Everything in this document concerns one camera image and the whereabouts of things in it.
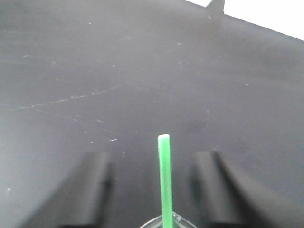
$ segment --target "green plastic stick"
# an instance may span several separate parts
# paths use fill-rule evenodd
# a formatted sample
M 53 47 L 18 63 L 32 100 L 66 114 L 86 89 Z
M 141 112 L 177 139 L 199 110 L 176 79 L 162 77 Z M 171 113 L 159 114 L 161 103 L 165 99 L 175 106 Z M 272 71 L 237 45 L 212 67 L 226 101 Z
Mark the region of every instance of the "green plastic stick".
M 158 153 L 160 161 L 162 227 L 173 228 L 171 151 L 170 136 L 168 134 L 158 136 Z

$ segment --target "clear plastic base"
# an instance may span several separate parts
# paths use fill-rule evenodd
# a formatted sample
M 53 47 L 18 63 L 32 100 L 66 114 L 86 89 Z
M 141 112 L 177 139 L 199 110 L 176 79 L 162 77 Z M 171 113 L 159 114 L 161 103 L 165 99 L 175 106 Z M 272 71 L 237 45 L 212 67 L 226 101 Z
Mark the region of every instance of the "clear plastic base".
M 174 228 L 197 228 L 195 225 L 185 220 L 182 216 L 173 213 Z M 151 219 L 140 228 L 162 228 L 162 216 Z

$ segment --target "scratch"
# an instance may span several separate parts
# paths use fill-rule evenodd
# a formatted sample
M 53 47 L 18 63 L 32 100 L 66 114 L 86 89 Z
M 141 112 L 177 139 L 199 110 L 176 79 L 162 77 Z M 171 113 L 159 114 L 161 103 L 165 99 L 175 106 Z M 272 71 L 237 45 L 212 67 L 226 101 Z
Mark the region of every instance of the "scratch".
M 131 39 L 131 37 L 126 36 L 125 38 L 122 39 L 122 41 L 125 41 L 126 39 Z
M 59 101 L 53 101 L 52 104 L 59 104 L 59 103 L 63 103 L 63 102 L 67 102 L 68 99 L 63 99 L 63 100 L 59 100 Z
M 121 86 L 122 86 L 121 84 L 115 85 L 115 86 L 111 87 L 110 90 L 115 90 L 115 89 L 117 89 Z M 79 98 L 85 98 L 85 97 L 89 97 L 89 96 L 92 96 L 92 95 L 103 94 L 103 93 L 106 93 L 106 92 L 107 92 L 106 90 L 103 90 L 103 91 L 98 91 L 98 92 L 95 92 L 95 93 L 90 93 L 90 94 L 81 95 L 81 96 L 70 96 L 69 98 L 66 98 L 66 99 L 61 99 L 61 100 L 51 101 L 51 102 L 41 103 L 41 104 L 33 104 L 33 105 L 30 105 L 30 106 L 24 106 L 24 107 L 19 107 L 19 106 L 16 106 L 16 105 L 9 105 L 9 104 L 2 104 L 2 103 L 0 103 L 0 105 L 16 107 L 18 109 L 24 110 L 24 109 L 36 108 L 36 107 L 41 107 L 41 106 L 50 105 L 50 104 L 52 104 L 52 105 L 61 104 L 61 103 L 68 102 L 71 99 L 74 100 L 74 99 L 79 99 Z
M 82 96 L 71 96 L 71 99 L 79 99 L 79 98 L 84 98 L 87 97 L 88 95 L 82 95 Z
M 103 90 L 103 91 L 99 91 L 99 92 L 96 92 L 96 93 L 91 93 L 91 95 L 96 95 L 96 94 L 103 94 L 103 93 L 106 93 L 106 90 Z
M 117 88 L 119 88 L 119 87 L 121 87 L 121 86 L 122 86 L 121 84 L 115 85 L 115 86 L 111 87 L 110 89 L 111 89 L 111 90 L 114 90 L 114 89 L 117 89 Z
M 25 54 L 23 58 L 32 57 L 31 55 Z

